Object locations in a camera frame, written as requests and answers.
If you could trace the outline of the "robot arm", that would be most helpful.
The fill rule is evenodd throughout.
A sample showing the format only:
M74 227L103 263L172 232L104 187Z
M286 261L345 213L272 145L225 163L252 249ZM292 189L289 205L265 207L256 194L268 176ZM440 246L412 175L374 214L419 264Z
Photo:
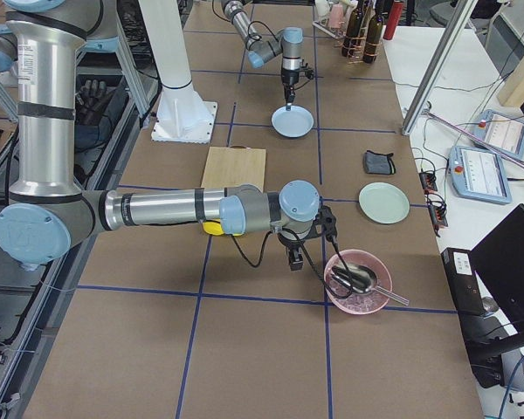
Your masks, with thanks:
M291 181L278 193L253 185L189 189L162 194L82 190L74 181L76 54L88 40L115 29L116 1L3 1L6 24L17 38L18 179L8 187L10 203L0 212L0 248L26 269L64 256L75 245L122 226L219 222L225 235L267 231L286 247L290 269L302 267L305 240L318 237L323 221L317 189ZM285 111L295 84L312 69L301 58L303 32L286 27L264 40L244 11L248 1L221 1L254 67L282 57ZM153 140L208 142L217 103L196 92L176 1L139 1L160 78L161 101Z
M286 110L289 111L293 108L300 77L304 76L307 80L314 78L314 69L302 57L303 30L289 26L274 33L266 24L247 16L247 4L248 1L222 1L221 9L242 38L253 68L261 68L274 58L281 57L280 79Z

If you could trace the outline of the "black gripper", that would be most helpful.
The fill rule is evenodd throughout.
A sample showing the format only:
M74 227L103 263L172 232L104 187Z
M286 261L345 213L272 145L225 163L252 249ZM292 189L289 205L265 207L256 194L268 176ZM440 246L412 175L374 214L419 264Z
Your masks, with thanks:
M282 230L278 239L286 248L288 265L291 271L300 271L303 267L303 248L305 240L292 230Z
M295 85L299 82L300 77L304 76L307 79L313 78L313 68L309 65L302 65L296 69L282 68L280 72L281 82L285 88L285 103L286 110L290 110L295 100Z

